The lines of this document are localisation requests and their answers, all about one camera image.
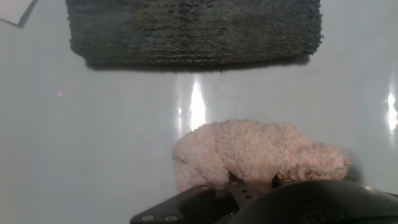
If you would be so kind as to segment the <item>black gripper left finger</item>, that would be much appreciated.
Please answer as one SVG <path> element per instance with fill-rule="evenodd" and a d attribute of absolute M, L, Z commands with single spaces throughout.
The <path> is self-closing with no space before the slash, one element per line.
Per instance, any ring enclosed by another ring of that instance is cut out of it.
<path fill-rule="evenodd" d="M 212 224 L 239 210 L 225 189 L 192 187 L 130 219 L 130 224 Z"/>

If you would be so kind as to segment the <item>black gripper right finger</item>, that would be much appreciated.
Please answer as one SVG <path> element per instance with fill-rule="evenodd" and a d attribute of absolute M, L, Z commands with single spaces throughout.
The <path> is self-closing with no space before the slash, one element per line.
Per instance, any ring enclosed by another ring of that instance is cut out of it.
<path fill-rule="evenodd" d="M 280 179 L 275 175 L 271 182 L 271 189 L 276 189 L 292 183 L 292 180 Z M 233 174 L 229 175 L 229 182 L 225 185 L 225 191 L 227 196 L 233 197 L 236 202 L 247 202 L 261 195 L 261 193 L 256 192 L 251 186 L 247 185 L 243 180 L 237 178 Z"/>

